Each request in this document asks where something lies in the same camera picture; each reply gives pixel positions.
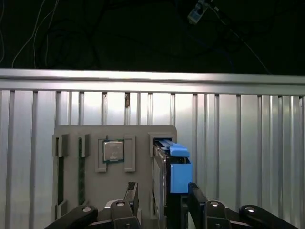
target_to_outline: white cable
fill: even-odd
[[[218,19],[220,20],[220,22],[224,25],[227,25],[219,16],[218,14],[218,8],[215,7],[213,8],[210,4],[207,4],[207,6],[216,14],[216,16],[218,17]],[[264,65],[264,63],[262,62],[262,60],[259,58],[259,56],[253,51],[253,49],[236,33],[234,32],[233,30],[230,29],[230,31],[238,38],[240,39],[244,44],[245,46],[247,46],[247,48],[253,53],[253,55],[257,58],[257,60],[261,63],[261,65],[264,67],[264,69],[266,70],[266,72],[268,74],[271,75],[271,72],[268,70],[268,68]]]
[[[58,1],[59,1],[59,0],[56,0],[54,9],[52,9],[52,11],[49,12],[49,13],[42,19],[42,21],[41,21],[40,24],[37,26],[37,29],[36,29],[36,31],[35,31],[34,42],[33,42],[34,68],[36,68],[36,50],[35,50],[35,42],[36,42],[36,35],[37,35],[37,32],[38,32],[38,29],[39,29],[39,27],[42,25],[42,23],[44,22],[44,20],[46,20],[47,17],[49,17],[49,15],[50,15],[51,13],[53,13],[52,16],[54,15],[54,12],[55,12],[56,7],[57,7],[57,4],[58,4]]]
[[[50,20],[48,29],[50,28],[51,23],[52,23],[52,21],[53,21],[54,13],[55,13],[55,11],[56,11],[58,2],[59,2],[59,0],[56,0],[56,2],[55,2],[55,7],[54,7],[54,10],[53,10],[53,14],[52,14],[52,16],[51,16],[51,20]],[[44,57],[44,63],[45,63],[46,66],[48,66],[48,63],[47,63],[48,51],[49,51],[49,36],[48,36],[48,34],[47,34],[47,48],[46,48],[46,55],[45,55],[45,57]]]
[[[1,13],[1,16],[0,16],[0,38],[1,38],[1,43],[2,43],[2,56],[1,56],[1,59],[0,59],[0,63],[3,61],[4,55],[5,55],[5,45],[4,45],[4,39],[3,39],[2,30],[1,30],[1,22],[2,22],[2,19],[3,19],[4,7],[5,7],[4,1],[5,0],[2,0],[2,13]]]
[[[25,44],[23,45],[23,47],[19,50],[19,52],[16,54],[15,58],[13,59],[13,62],[11,63],[11,67],[14,68],[14,63],[17,59],[17,57],[19,56],[19,54],[22,52],[22,50],[25,48],[25,46],[27,46],[27,44],[30,42],[30,40],[34,37],[34,34],[35,34],[35,31],[36,31],[36,27],[37,27],[37,24],[38,24],[38,19],[39,19],[39,16],[40,16],[40,13],[41,13],[41,9],[44,5],[46,0],[43,0],[42,4],[40,5],[40,9],[38,11],[38,15],[37,15],[37,19],[36,19],[36,23],[35,23],[35,26],[34,26],[34,30],[33,30],[33,33],[31,35],[31,37],[25,42]]]
[[[42,23],[44,22],[44,20],[47,19],[47,17],[49,17],[49,15],[52,13],[52,11],[50,13],[47,14],[47,16],[45,16],[42,21],[40,22],[40,24],[37,26],[37,30],[35,32],[35,36],[34,36],[34,42],[33,42],[33,51],[34,51],[34,68],[36,68],[36,50],[35,50],[35,42],[36,42],[36,35],[37,35],[37,31],[39,29],[39,27],[42,25]]]

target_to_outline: silver screw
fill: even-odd
[[[91,211],[91,207],[84,207],[82,209],[83,212],[88,212],[88,211]]]
[[[122,206],[124,206],[125,204],[124,204],[124,202],[117,202],[116,203],[116,206],[119,206],[119,207],[122,207]]]
[[[213,207],[217,207],[219,204],[218,204],[217,202],[211,202],[211,205],[212,205]]]
[[[255,212],[255,209],[253,207],[246,207],[246,210],[251,213]]]

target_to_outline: blue clip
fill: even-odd
[[[192,182],[192,164],[171,164],[170,193],[188,193],[189,183]]]
[[[190,157],[190,152],[187,148],[181,144],[174,143],[169,140],[161,140],[159,141],[162,146],[170,151],[170,156],[174,157]]]

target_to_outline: dark background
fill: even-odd
[[[55,2],[45,1],[38,24]],[[227,26],[211,10],[197,25],[182,21],[195,2],[59,0],[50,28],[51,16],[37,32],[36,68],[267,74],[233,30],[272,74],[305,75],[304,0],[215,0]],[[31,37],[41,3],[5,0],[2,68]],[[14,68],[34,68],[33,39]]]

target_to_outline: metal panel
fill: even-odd
[[[196,156],[194,156],[194,154],[197,152],[193,152],[193,95],[176,94],[175,104],[177,142],[188,148],[191,155],[190,158],[195,162]]]
[[[71,92],[71,125],[79,124],[80,104],[80,93]]]
[[[54,125],[175,125],[208,198],[305,226],[304,77],[2,69],[0,89],[0,228],[49,224]]]
[[[171,94],[155,93],[153,94],[153,124],[169,125],[171,113]]]
[[[205,173],[206,196],[210,199],[219,198],[219,97],[213,94],[205,98]]]
[[[258,205],[261,188],[258,175],[261,170],[258,154],[258,98],[252,95],[241,96],[241,151],[240,180],[241,202],[238,205]]]
[[[84,125],[102,124],[102,93],[85,92],[84,93]]]
[[[104,125],[124,125],[125,93],[107,93],[107,122]]]
[[[197,95],[197,177],[196,182],[198,187],[207,195],[206,193],[206,184],[207,184],[207,175],[206,175],[206,109],[205,101],[206,95],[199,94]]]
[[[219,199],[237,210],[237,191],[240,184],[237,180],[237,171],[240,160],[237,156],[238,100],[236,95],[219,96]]]
[[[16,91],[10,187],[10,228],[29,228],[33,92]]]
[[[282,142],[280,156],[280,198],[283,204],[283,218],[291,219],[291,107],[290,98],[282,98]]]
[[[301,197],[301,148],[300,148],[300,99],[299,97],[291,97],[291,207],[290,207],[290,222],[300,228],[300,197]]]
[[[279,215],[280,210],[280,186],[279,186],[279,144],[282,142],[280,120],[282,113],[280,112],[281,100],[277,96],[270,97],[270,205],[271,212],[275,215]]]
[[[55,127],[55,92],[38,92],[35,146],[34,229],[46,227],[51,222],[53,158],[52,138]]]
[[[271,162],[272,162],[272,151],[270,150],[270,136],[272,134],[271,123],[270,123],[270,97],[262,96],[261,103],[261,142],[262,142],[262,176],[261,176],[261,186],[262,186],[262,202],[261,206],[267,211],[271,211]]]
[[[10,180],[9,169],[9,118],[10,118],[10,92],[0,92],[0,228],[5,228],[7,205],[7,182]]]
[[[139,117],[140,117],[140,106],[139,106],[139,93],[130,93],[130,100],[129,100],[129,110],[130,111],[130,122],[129,125],[139,125]]]

